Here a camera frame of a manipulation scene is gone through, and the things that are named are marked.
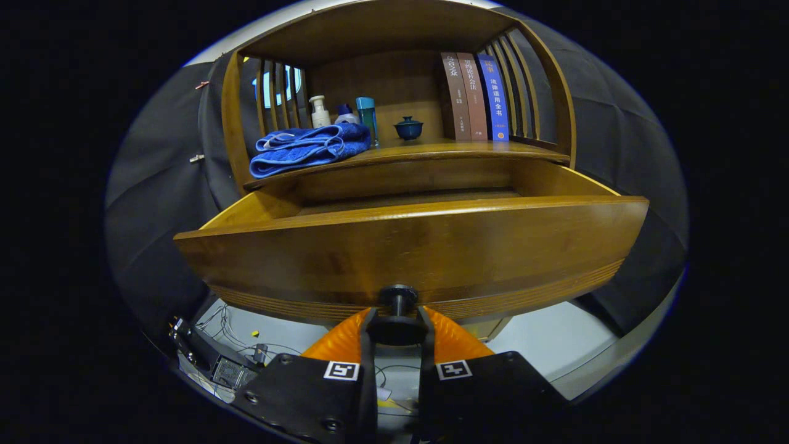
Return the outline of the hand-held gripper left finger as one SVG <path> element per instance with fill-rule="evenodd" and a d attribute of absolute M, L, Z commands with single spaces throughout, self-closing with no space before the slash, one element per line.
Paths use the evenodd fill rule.
<path fill-rule="evenodd" d="M 321 353 L 274 358 L 237 393 L 246 419 L 291 443 L 373 443 L 377 438 L 375 345 L 361 310 L 321 338 Z"/>

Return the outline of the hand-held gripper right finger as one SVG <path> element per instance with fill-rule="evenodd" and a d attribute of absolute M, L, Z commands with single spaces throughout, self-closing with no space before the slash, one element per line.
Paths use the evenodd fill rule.
<path fill-rule="evenodd" d="M 431 443 L 543 442 L 570 402 L 517 351 L 494 352 L 421 306 L 427 334 L 418 388 L 420 434 Z"/>

